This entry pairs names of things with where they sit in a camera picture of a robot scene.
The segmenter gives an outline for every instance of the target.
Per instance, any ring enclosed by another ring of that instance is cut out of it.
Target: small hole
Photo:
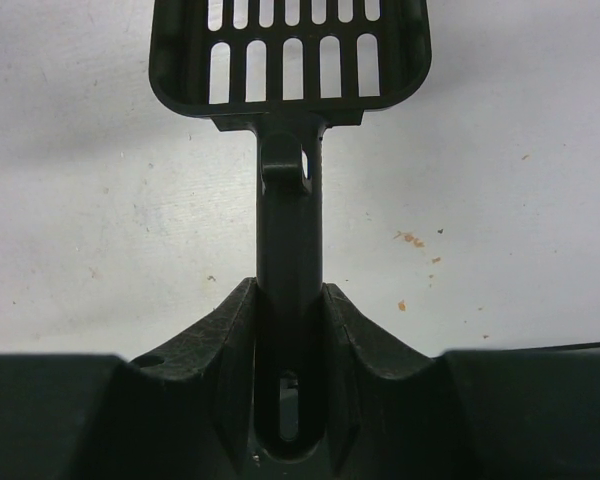
[[[267,99],[267,47],[256,40],[247,47],[247,102]]]
[[[302,173],[304,174],[304,178],[309,180],[311,178],[311,172],[309,171],[309,159],[307,158],[307,154],[302,151]]]
[[[209,67],[209,103],[227,103],[229,101],[229,72],[231,49],[226,43],[216,43],[211,49]]]
[[[280,438],[292,442],[298,437],[298,376],[285,372],[280,376]]]
[[[273,25],[273,0],[260,0],[260,26]]]
[[[282,99],[299,100],[303,97],[302,42],[290,38],[282,50]]]
[[[162,358],[160,355],[147,353],[134,359],[131,363],[140,368],[157,367],[158,365],[162,365],[164,363],[164,358]]]
[[[338,18],[343,23],[353,20],[353,0],[338,0]]]
[[[380,0],[364,0],[364,12],[367,20],[375,22],[380,18]]]
[[[358,93],[361,97],[380,95],[378,41],[368,33],[358,38]]]
[[[222,27],[222,4],[223,0],[209,0],[209,16],[207,25],[209,30],[216,32]]]
[[[342,96],[340,82],[340,42],[336,37],[325,37],[320,42],[320,96]]]
[[[327,21],[327,0],[311,1],[311,19],[316,25]]]
[[[287,0],[285,5],[287,25],[293,27],[300,23],[300,0]]]
[[[247,28],[249,17],[249,0],[234,0],[233,4],[233,26],[238,30]]]

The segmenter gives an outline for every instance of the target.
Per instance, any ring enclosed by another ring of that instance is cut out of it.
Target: litter scoop
[[[253,423],[278,459],[310,454],[327,420],[323,134],[403,101],[430,63],[425,0],[155,4],[156,96],[176,113],[258,140]],[[290,390],[297,412],[285,421],[281,392]]]

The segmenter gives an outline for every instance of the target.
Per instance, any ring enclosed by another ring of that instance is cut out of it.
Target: dark plastic base
[[[250,428],[255,291],[130,364],[0,356],[0,480],[600,479],[600,344],[433,360],[333,285],[327,431],[304,461],[271,459]]]

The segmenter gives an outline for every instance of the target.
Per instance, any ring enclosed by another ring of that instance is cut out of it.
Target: textured plastic surface
[[[255,292],[131,364],[0,356],[0,479],[600,479],[600,344],[430,359],[335,285],[328,433],[275,461],[249,426]]]
[[[149,76],[156,96],[171,110],[187,116],[254,114],[300,109],[363,111],[395,105],[422,84],[431,63],[424,0],[379,0],[380,16],[369,20],[364,0],[353,0],[351,21],[338,18],[338,2],[326,3],[326,20],[312,20],[312,0],[299,0],[297,25],[285,22],[285,0],[273,0],[271,26],[260,25],[260,0],[249,0],[245,28],[233,23],[234,0],[223,0],[222,26],[208,26],[207,1],[157,0],[151,39]],[[377,40],[378,96],[359,95],[357,42],[361,35]],[[328,36],[340,44],[341,97],[321,98],[320,42]],[[298,38],[303,46],[303,98],[283,100],[283,45]],[[246,53],[251,42],[266,44],[266,101],[246,102]],[[209,103],[211,50],[230,47],[229,102]]]

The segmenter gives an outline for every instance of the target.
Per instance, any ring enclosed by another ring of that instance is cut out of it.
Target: white surface
[[[0,351],[132,357],[255,272],[255,140],[154,98],[152,8],[0,0]],[[325,280],[427,354],[600,340],[600,0],[429,9],[421,90],[325,136]]]

